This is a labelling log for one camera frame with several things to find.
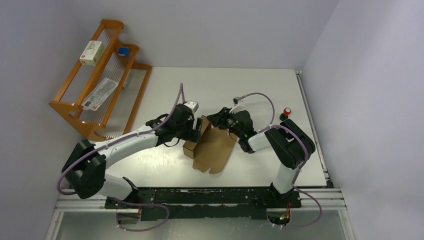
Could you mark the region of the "brown cardboard box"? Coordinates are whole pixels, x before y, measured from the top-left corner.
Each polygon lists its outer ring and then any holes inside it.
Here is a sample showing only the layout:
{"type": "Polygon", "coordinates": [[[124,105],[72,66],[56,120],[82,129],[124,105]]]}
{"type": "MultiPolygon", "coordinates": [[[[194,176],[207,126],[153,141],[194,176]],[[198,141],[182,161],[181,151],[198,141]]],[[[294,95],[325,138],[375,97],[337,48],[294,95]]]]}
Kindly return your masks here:
{"type": "Polygon", "coordinates": [[[224,169],[238,137],[227,130],[213,127],[204,115],[201,119],[199,141],[186,141],[182,150],[186,157],[193,160],[193,169],[215,175],[224,169]]]}

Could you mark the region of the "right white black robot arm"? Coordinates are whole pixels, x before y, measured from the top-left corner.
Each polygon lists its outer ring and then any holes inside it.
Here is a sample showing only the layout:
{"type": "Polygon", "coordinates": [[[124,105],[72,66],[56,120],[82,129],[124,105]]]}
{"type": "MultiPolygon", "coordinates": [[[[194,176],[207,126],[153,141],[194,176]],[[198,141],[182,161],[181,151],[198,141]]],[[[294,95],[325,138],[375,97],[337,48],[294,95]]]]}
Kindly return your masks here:
{"type": "Polygon", "coordinates": [[[270,202],[282,207],[294,190],[295,181],[301,168],[316,151],[312,139],[290,118],[292,110],[286,107],[279,116],[280,124],[271,125],[263,132],[257,132],[247,110],[231,113],[227,107],[206,118],[213,127],[228,130],[238,138],[241,149],[248,154],[272,148],[280,161],[278,172],[270,188],[270,202]]]}

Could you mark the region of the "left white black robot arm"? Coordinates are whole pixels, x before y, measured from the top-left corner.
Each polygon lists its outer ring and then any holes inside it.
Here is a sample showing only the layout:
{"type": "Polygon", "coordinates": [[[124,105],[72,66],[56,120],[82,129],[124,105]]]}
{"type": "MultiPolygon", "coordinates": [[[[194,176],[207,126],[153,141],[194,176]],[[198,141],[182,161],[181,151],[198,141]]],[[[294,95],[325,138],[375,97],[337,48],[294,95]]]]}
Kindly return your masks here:
{"type": "Polygon", "coordinates": [[[103,195],[117,199],[124,207],[140,203],[138,188],[127,177],[115,177],[106,170],[137,152],[167,145],[173,139],[197,142],[202,119],[195,118],[196,101],[179,103],[173,112],[147,121],[120,137],[97,143],[80,141],[62,168],[62,175],[80,199],[103,195]]]}

